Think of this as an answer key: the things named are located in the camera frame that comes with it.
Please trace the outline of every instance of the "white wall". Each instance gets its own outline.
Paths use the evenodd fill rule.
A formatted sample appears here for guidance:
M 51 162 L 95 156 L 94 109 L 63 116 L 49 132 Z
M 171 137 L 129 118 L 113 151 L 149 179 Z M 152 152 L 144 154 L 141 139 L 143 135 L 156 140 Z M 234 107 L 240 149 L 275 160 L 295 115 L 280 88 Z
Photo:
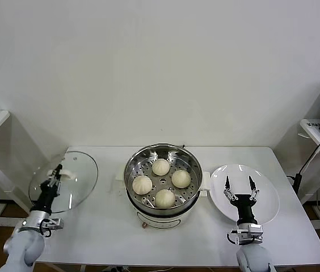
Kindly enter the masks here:
M 1 108 L 47 157 L 270 146 L 288 172 L 320 117 L 320 1 L 0 1 Z

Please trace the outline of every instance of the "electric steamer pot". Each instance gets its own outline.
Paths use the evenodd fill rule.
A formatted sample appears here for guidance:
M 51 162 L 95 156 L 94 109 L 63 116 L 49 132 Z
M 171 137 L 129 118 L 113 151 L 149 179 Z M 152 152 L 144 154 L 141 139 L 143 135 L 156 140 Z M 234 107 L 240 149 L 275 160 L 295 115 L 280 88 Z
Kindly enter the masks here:
M 157 159 L 166 159 L 170 170 L 164 176 L 157 176 L 152 171 L 152 164 Z M 171 176 L 175 171 L 185 170 L 191 176 L 191 183 L 184 189 L 175 187 Z M 132 182 L 137 176 L 147 176 L 153 183 L 153 188 L 146 195 L 136 194 Z M 124 171 L 124 182 L 127 196 L 131 201 L 137 216 L 155 228 L 171 228 L 178 226 L 188 215 L 191 207 L 199 198 L 203 174 L 197 159 L 186 149 L 172 144 L 154 144 L 146 146 L 131 156 Z M 162 189 L 169 189 L 175 194 L 175 205 L 169 209 L 155 206 L 155 195 Z

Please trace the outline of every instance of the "black cable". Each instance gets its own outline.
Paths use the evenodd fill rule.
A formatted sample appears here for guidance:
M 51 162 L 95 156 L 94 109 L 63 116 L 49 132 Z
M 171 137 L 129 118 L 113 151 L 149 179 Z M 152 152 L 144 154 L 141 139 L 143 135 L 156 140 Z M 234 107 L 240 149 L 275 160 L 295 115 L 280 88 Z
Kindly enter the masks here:
M 229 241 L 231 244 L 234 244 L 234 245 L 236 244 L 235 241 L 232 241 L 232 240 L 230 239 L 229 233 L 227 233 L 227 239 L 228 239 L 228 241 Z
M 44 231 L 43 231 L 43 222 L 49 222 L 49 219 L 43 219 L 40 224 L 39 224 L 39 232 L 41 235 L 44 235 Z M 49 228 L 46 228 L 45 231 L 49 231 L 48 235 L 45 235 L 45 238 L 49 238 L 52 235 L 52 231 Z
M 254 242 L 254 240 L 255 240 L 255 237 L 253 237 L 251 241 L 246 241 L 246 242 L 241 243 L 239 245 L 249 245 L 249 244 L 252 244 Z
M 316 150 L 319 148 L 320 144 L 318 144 L 318 146 L 314 149 L 313 153 L 311 153 L 310 157 L 308 158 L 308 160 L 305 162 L 305 164 L 301 167 L 300 171 L 298 172 L 298 174 L 301 174 L 301 171 L 303 170 L 303 168 L 308 164 L 308 162 L 310 161 L 311 157 L 315 154 Z
M 231 244 L 236 245 L 235 241 L 232 241 L 231 238 L 229 237 L 229 233 L 227 233 L 227 239 Z M 254 240 L 255 240 L 255 237 L 253 237 L 251 241 L 247 241 L 247 242 L 241 243 L 239 245 L 249 245 L 249 244 L 252 244 L 254 242 Z

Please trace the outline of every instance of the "cable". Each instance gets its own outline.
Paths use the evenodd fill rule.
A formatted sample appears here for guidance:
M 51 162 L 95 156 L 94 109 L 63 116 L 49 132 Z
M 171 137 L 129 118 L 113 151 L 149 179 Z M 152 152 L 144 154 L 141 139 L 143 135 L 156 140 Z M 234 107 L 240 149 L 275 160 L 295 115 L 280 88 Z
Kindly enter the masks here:
M 308 158 L 308 160 L 305 162 L 305 164 L 301 167 L 300 171 L 298 172 L 299 174 L 301 174 L 301 171 L 304 169 L 304 167 L 307 165 L 307 163 L 309 163 L 312 160 L 312 157 L 314 156 L 314 154 L 316 154 L 317 150 L 319 149 L 320 144 L 318 144 L 318 146 L 314 149 L 313 153 L 311 153 L 310 157 Z
M 246 241 L 246 242 L 241 243 L 239 245 L 249 245 L 249 244 L 252 244 L 254 242 L 254 240 L 255 240 L 255 237 L 253 237 L 251 241 Z
M 228 239 L 228 241 L 229 241 L 231 244 L 236 245 L 236 242 L 235 242 L 235 241 L 232 241 L 231 238 L 229 237 L 229 233 L 227 233 L 227 239 Z M 255 240 L 255 237 L 253 237 L 251 241 L 246 241 L 246 242 L 241 243 L 241 244 L 239 244 L 239 245 L 249 245 L 249 244 L 252 244 L 252 243 L 254 242 L 254 240 Z
M 231 244 L 236 245 L 235 241 L 232 241 L 232 240 L 230 239 L 229 233 L 227 233 L 227 239 L 228 239 L 228 241 L 229 241 Z

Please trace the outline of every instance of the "pot handle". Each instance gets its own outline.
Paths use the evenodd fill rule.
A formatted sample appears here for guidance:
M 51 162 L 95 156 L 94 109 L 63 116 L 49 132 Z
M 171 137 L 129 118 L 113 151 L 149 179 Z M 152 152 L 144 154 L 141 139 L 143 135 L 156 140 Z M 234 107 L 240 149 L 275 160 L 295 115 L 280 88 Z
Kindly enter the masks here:
M 210 191 L 210 173 L 203 172 L 203 180 L 199 187 L 199 191 Z
M 124 182 L 124 169 L 125 169 L 125 165 L 122 165 L 121 167 L 119 167 L 119 170 L 115 176 L 115 180 L 116 181 L 121 181 L 120 182 L 120 187 L 121 188 L 125 188 L 125 182 Z

